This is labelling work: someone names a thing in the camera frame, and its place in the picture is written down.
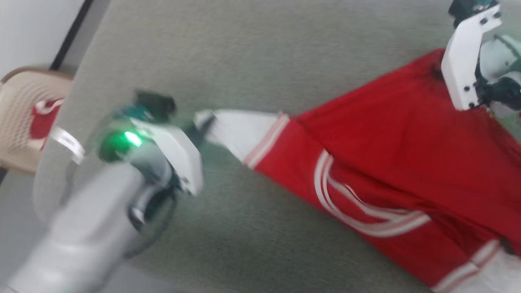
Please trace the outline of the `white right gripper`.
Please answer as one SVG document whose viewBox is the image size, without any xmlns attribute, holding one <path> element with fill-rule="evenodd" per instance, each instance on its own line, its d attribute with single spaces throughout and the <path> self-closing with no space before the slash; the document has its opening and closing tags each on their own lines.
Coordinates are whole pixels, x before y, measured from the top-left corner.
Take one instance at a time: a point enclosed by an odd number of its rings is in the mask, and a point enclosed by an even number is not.
<svg viewBox="0 0 521 293">
<path fill-rule="evenodd" d="M 502 24 L 499 4 L 452 4 L 455 30 L 445 48 L 441 71 L 452 104 L 458 111 L 478 105 L 476 89 L 483 35 Z"/>
</svg>

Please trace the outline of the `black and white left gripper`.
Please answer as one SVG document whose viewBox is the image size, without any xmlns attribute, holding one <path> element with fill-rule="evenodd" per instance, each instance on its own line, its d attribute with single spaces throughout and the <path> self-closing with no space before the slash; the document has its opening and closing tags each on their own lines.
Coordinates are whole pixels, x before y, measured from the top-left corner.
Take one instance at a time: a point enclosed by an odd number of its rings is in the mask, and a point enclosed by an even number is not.
<svg viewBox="0 0 521 293">
<path fill-rule="evenodd" d="M 173 168 L 172 176 L 183 192 L 197 195 L 204 186 L 203 164 L 199 147 L 216 118 L 214 112 L 197 112 L 184 129 L 169 124 L 175 104 L 136 104 L 113 114 L 128 127 L 114 129 L 99 142 L 98 157 L 103 162 L 129 158 L 131 152 L 158 152 Z"/>
</svg>

